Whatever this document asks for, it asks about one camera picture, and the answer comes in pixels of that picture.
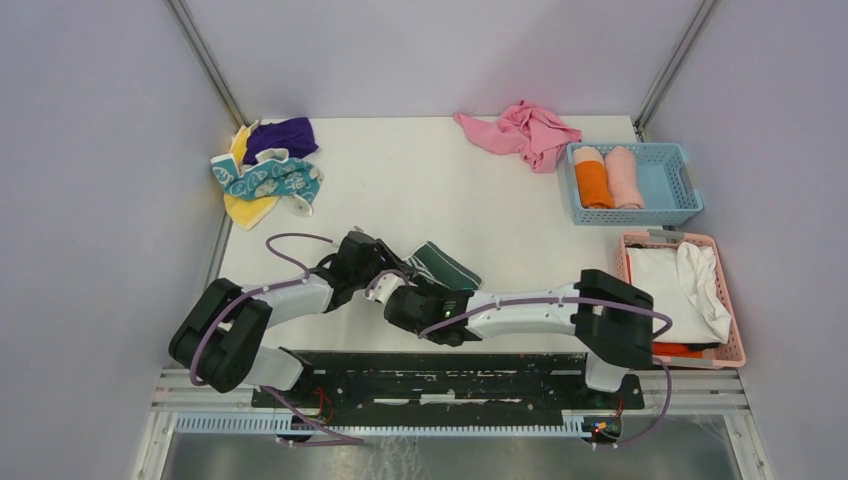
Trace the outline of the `green white striped towel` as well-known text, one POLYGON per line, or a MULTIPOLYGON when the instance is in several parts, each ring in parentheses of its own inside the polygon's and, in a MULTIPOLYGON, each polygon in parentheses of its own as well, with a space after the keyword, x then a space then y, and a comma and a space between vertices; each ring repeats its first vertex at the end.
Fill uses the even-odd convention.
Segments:
POLYGON ((416 273, 450 290, 478 290, 480 275, 448 255, 432 241, 419 245, 403 259, 416 273))

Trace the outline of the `teal patterned towel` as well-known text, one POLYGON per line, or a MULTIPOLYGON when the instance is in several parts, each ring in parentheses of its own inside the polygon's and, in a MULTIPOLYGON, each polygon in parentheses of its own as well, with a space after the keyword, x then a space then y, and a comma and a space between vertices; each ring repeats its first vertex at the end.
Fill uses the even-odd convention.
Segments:
POLYGON ((256 164, 239 165, 232 154, 210 160, 212 174, 226 195, 240 200, 287 198, 291 210, 303 217, 313 215, 313 206, 323 183, 323 174, 313 163, 290 157, 286 149, 266 149, 256 164))

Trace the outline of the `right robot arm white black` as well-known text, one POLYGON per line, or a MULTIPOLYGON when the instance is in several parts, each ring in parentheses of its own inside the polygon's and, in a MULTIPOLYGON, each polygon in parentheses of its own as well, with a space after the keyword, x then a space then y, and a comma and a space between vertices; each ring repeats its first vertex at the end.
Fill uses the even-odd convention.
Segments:
POLYGON ((651 295, 614 276, 585 269, 576 283, 533 293, 495 294, 412 284, 401 272, 380 273, 365 289, 392 325, 438 345, 458 347, 501 336, 571 336, 588 349, 580 400, 612 401, 624 377, 653 362, 653 342, 673 325, 651 295))

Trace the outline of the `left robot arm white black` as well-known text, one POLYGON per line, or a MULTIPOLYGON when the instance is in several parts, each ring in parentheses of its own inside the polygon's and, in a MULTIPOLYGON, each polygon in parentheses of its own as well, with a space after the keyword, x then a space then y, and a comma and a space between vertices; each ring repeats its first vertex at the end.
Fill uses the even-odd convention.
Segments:
POLYGON ((411 276, 382 240, 362 231, 349 231, 336 247, 313 267, 293 259, 301 272, 291 279, 253 287, 212 281, 172 336, 169 356, 188 369, 195 386, 220 393, 242 384, 272 388, 290 406, 307 404, 315 382, 304 373, 305 361, 285 348, 263 346, 266 331, 335 311, 359 291, 374 292, 387 274, 411 276))

